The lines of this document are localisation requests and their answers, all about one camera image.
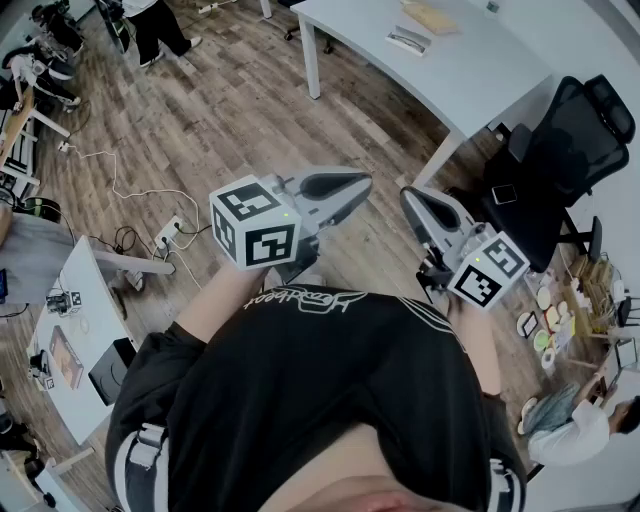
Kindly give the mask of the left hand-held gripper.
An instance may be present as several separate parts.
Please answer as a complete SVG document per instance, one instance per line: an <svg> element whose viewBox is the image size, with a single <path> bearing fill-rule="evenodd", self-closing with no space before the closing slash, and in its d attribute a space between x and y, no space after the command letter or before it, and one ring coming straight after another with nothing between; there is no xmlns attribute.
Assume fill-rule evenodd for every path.
<svg viewBox="0 0 640 512"><path fill-rule="evenodd" d="M318 226L346 219L369 195L371 175L356 169L308 169L301 184L302 210ZM249 175L209 195L215 241L240 270L274 268L289 283L314 265L319 240L275 174Z"/></svg>

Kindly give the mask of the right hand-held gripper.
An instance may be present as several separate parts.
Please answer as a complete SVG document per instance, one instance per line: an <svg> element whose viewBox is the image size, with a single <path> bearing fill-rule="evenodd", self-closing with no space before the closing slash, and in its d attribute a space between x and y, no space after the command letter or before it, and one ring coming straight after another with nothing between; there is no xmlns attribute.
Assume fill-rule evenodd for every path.
<svg viewBox="0 0 640 512"><path fill-rule="evenodd" d="M426 292L449 291L488 310L529 269L529 260L506 233L488 223L474 224L471 214L451 195L410 186L401 190L400 203L419 243L437 248L417 272ZM454 241L459 229L470 230Z"/></svg>

